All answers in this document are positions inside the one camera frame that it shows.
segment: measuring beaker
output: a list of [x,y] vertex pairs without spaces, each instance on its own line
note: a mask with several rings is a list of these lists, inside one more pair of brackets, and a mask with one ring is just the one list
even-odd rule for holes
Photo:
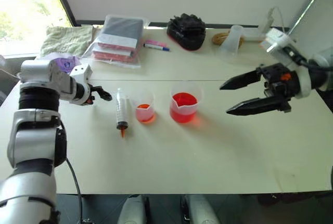
[[192,81],[182,81],[171,89],[170,115],[179,123],[188,123],[195,116],[202,99],[201,88]]
[[139,89],[132,93],[131,104],[135,110],[135,117],[139,122],[145,123],[153,119],[154,95],[147,89]]

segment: table surface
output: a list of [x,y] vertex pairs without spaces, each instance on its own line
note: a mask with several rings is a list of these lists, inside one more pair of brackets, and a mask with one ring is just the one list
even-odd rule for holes
[[[221,60],[210,45],[188,52],[168,41],[161,30],[150,38],[165,40],[171,52],[142,51],[143,69],[131,72],[93,62],[91,83],[114,92],[149,88],[156,97],[156,119],[139,123],[129,111],[125,138],[116,129],[116,102],[97,99],[93,106],[61,102],[59,112],[68,136],[70,159],[84,194],[132,193],[270,193],[330,189],[333,164],[333,115],[317,92],[292,99],[291,113],[233,116],[225,110],[240,101],[264,97],[263,82],[235,91],[219,91],[230,76],[274,62],[256,44],[247,55]],[[170,88],[176,80],[193,80],[204,92],[195,119],[178,124],[169,115]],[[19,86],[10,93],[0,116],[0,175],[12,169],[6,149]],[[57,192],[76,193],[66,164],[56,168]]]

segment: towel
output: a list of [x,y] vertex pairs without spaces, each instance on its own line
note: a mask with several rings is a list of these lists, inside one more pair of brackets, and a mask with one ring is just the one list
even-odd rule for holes
[[68,52],[79,57],[92,42],[93,26],[47,28],[46,35],[41,48],[41,57],[51,52]]

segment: floor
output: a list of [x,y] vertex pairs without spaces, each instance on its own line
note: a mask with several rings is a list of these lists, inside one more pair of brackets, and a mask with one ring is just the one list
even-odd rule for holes
[[[148,195],[152,223],[181,224],[179,195]],[[83,217],[95,224],[116,224],[127,195],[87,195]],[[221,224],[332,224],[333,197],[314,197],[296,203],[277,203],[263,207],[255,195],[206,195]],[[57,195],[60,224],[76,224],[76,195]]]

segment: orange liquid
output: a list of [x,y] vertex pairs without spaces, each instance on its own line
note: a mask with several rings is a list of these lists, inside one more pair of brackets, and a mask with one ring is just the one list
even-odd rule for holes
[[[197,99],[189,93],[177,93],[177,94],[173,95],[172,98],[177,102],[177,105],[179,107],[180,106],[192,106],[193,104],[196,104],[198,102]],[[187,122],[191,121],[196,113],[197,112],[195,111],[194,113],[192,113],[190,115],[182,115],[182,114],[177,113],[176,111],[174,111],[172,109],[172,107],[170,107],[171,117],[176,122],[179,122],[179,123],[187,123]]]
[[[140,109],[148,109],[149,108],[149,104],[140,104],[137,108]],[[150,116],[147,119],[143,119],[143,113],[142,111],[139,110],[135,110],[135,115],[136,115],[136,119],[138,119],[140,122],[145,123],[145,122],[149,122],[150,120],[152,120],[152,118],[154,117],[154,114],[152,116]]]

